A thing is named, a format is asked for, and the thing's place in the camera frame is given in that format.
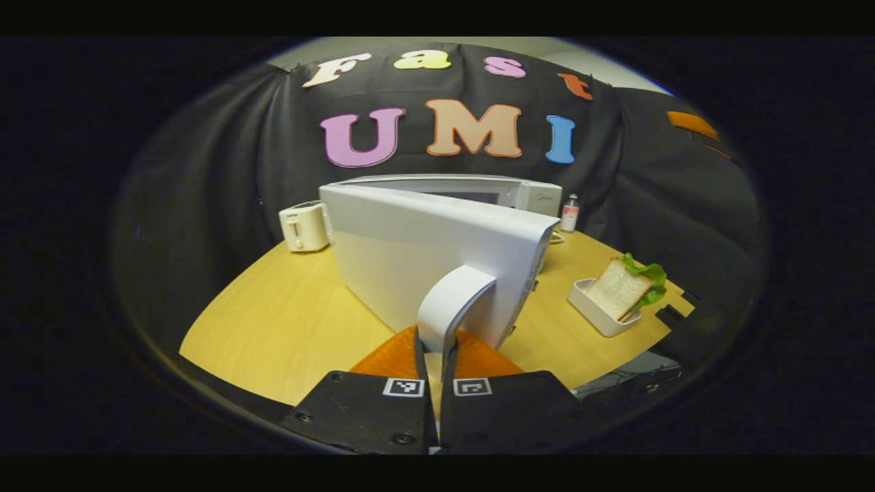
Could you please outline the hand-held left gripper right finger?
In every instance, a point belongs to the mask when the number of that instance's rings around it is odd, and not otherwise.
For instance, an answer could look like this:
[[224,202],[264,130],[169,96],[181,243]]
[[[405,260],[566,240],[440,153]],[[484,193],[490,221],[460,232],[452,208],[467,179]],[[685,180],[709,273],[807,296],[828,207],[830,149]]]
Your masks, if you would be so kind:
[[595,412],[550,371],[526,372],[468,332],[444,364],[444,454],[553,454],[595,436]]

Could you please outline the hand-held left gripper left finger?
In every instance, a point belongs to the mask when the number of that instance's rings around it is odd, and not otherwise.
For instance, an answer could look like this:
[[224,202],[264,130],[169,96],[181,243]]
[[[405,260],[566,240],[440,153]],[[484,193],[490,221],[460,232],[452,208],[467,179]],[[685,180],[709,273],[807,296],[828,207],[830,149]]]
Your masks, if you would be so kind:
[[333,370],[281,428],[353,454],[428,454],[438,430],[418,328],[382,343],[348,371]]

